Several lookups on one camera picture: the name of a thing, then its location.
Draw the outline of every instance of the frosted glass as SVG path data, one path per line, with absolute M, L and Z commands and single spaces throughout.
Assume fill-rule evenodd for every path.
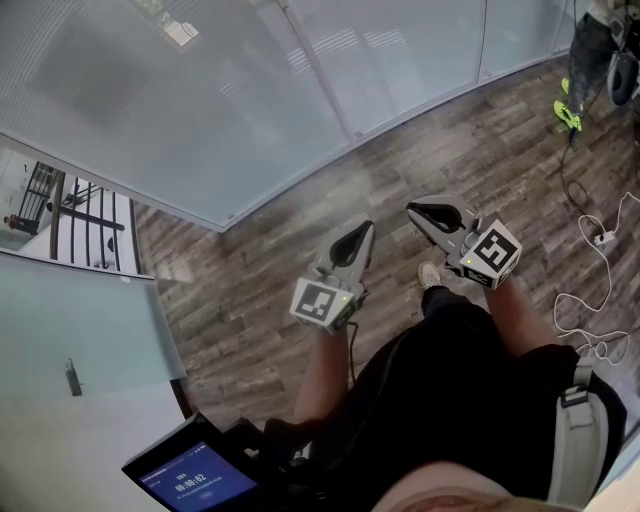
M 347 144 L 272 0 L 0 2 L 0 131 L 219 226 Z
M 356 137 L 475 82 L 482 0 L 290 0 Z
M 564 0 L 488 0 L 480 79 L 552 55 Z
M 183 377 L 155 282 L 0 252 L 0 399 L 70 396 Z

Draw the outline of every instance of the wooden floor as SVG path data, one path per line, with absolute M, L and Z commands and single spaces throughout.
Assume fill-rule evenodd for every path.
M 404 211 L 427 194 L 459 194 L 485 214 L 500 215 L 524 246 L 518 280 L 550 321 L 558 292 L 598 305 L 607 291 L 606 268 L 582 241 L 558 174 L 567 133 L 551 106 L 562 98 L 565 67 L 564 59 L 542 64 L 431 110 L 221 235 L 137 205 L 143 266 L 158 280 L 192 404 L 220 426 L 240 415 L 258 424 L 290 416 L 312 338 L 288 314 L 294 283 L 321 238 L 350 219 L 371 219 L 377 229 L 365 275 L 370 296 L 356 316 L 357 367 L 416 322 L 418 264 L 444 261 Z M 566 174 L 580 179 L 591 198 L 585 207 L 613 229 L 623 193 L 640 193 L 631 113 L 614 109 L 602 94 L 583 125 Z M 606 310 L 596 315 L 566 303 L 561 316 L 566 326 L 631 332 L 623 363 L 598 367 L 626 403 L 629 426 L 640 419 L 639 241 L 640 205 L 630 201 L 617 241 L 607 248 L 614 288 Z M 484 305 L 479 286 L 448 273 L 443 281 Z M 579 335 L 568 341 L 582 344 Z M 619 353 L 617 343 L 610 354 Z

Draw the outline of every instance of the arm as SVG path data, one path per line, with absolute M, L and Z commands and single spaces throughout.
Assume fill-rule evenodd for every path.
M 293 411 L 294 421 L 321 420 L 338 405 L 349 388 L 347 329 L 332 336 L 318 331 Z
M 510 354 L 521 356 L 544 345 L 559 344 L 551 326 L 535 310 L 511 277 L 497 290 L 485 290 L 489 311 Z

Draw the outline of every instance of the electrical outlet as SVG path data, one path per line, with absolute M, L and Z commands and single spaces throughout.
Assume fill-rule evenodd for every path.
M 613 231 L 607 231 L 606 233 L 602 234 L 602 235 L 598 235 L 593 239 L 593 243 L 596 245 L 604 245 L 607 244 L 609 242 L 611 242 L 611 240 L 613 240 L 615 238 Z

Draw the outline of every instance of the neon green sneaker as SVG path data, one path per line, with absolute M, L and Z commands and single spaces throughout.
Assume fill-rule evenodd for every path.
M 562 81 L 560 82 L 560 85 L 562 86 L 562 90 L 564 91 L 564 93 L 566 95 L 569 95 L 569 79 L 563 78 Z M 584 103 L 580 103 L 580 112 L 582 112 L 583 110 L 584 110 Z
M 575 128 L 579 132 L 582 131 L 582 122 L 580 121 L 580 116 L 574 116 L 569 112 L 567 106 L 561 101 L 556 101 L 553 103 L 553 111 L 555 114 L 565 123 L 569 128 Z

